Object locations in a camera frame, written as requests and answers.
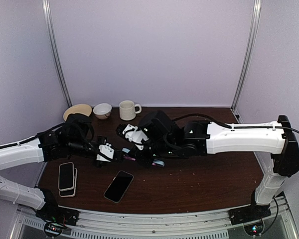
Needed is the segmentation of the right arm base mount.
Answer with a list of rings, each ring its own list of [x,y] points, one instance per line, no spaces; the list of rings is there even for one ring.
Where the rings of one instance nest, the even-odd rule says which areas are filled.
[[[244,224],[244,231],[249,236],[260,236],[265,232],[263,218],[271,215],[270,205],[256,204],[255,191],[251,195],[251,204],[248,206],[230,209],[228,211],[231,225]]]

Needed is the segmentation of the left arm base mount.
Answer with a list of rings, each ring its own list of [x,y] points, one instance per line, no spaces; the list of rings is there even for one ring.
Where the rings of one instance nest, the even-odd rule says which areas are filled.
[[[45,204],[40,210],[34,210],[35,215],[44,222],[44,233],[50,238],[60,236],[67,226],[76,226],[79,211],[60,207],[50,190],[40,189],[44,196]]]

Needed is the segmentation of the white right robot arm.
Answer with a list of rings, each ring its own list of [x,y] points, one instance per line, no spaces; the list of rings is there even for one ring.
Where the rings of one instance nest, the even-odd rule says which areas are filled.
[[[299,171],[299,144],[287,116],[258,124],[227,124],[201,115],[184,127],[163,111],[147,114],[137,126],[121,124],[116,134],[134,146],[129,155],[149,166],[156,158],[190,158],[224,152],[266,152],[268,168],[246,208],[249,219],[257,219],[285,181]]]

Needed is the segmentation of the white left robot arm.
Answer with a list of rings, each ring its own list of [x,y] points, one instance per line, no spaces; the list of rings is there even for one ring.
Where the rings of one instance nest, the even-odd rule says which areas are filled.
[[[90,158],[97,165],[123,161],[124,153],[109,144],[105,137],[100,136],[93,141],[87,137],[89,134],[94,135],[92,120],[83,114],[70,114],[64,123],[51,129],[19,142],[0,145],[0,171],[68,156]],[[51,221],[57,221],[62,216],[51,191],[27,187],[2,176],[0,199],[42,210]]]

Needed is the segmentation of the light blue phone case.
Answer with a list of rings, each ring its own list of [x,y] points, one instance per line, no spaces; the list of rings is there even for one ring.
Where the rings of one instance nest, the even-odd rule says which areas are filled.
[[[122,152],[125,152],[126,154],[128,154],[129,153],[129,149],[128,148],[122,148]]]

